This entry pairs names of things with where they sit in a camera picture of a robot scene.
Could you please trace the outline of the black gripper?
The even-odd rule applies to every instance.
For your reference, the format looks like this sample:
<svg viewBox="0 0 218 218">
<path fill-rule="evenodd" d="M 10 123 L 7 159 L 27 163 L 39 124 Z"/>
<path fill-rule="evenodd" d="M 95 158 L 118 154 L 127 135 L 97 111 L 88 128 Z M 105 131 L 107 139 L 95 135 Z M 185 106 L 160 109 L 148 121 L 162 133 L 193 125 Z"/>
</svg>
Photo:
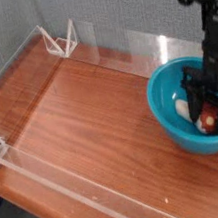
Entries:
<svg viewBox="0 0 218 218">
<path fill-rule="evenodd" d="M 189 116 L 193 122 L 197 122 L 205 102 L 218 106 L 218 84 L 205 77 L 201 68 L 184 65 L 181 71 L 181 87 L 187 94 Z M 218 117 L 215 126 L 218 134 Z"/>
</svg>

